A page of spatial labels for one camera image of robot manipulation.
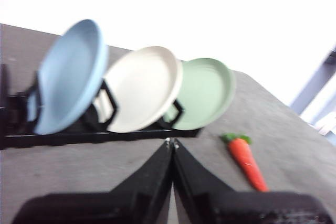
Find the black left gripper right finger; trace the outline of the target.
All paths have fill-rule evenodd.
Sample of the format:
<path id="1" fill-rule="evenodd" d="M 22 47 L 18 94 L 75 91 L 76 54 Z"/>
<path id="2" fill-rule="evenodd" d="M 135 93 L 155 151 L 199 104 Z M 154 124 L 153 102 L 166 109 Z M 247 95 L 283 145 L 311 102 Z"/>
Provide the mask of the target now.
<path id="1" fill-rule="evenodd" d="M 178 140 L 172 143 L 173 181 L 192 223 L 332 223 L 323 204 L 288 191 L 235 191 Z"/>

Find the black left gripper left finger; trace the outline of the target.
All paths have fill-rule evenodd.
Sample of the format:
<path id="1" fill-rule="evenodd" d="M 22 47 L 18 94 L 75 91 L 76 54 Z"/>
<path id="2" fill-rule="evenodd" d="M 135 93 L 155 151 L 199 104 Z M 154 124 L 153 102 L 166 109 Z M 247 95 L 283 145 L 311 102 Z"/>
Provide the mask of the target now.
<path id="1" fill-rule="evenodd" d="M 155 223 L 171 190 L 170 139 L 111 191 L 57 193 L 26 201 L 13 223 Z"/>

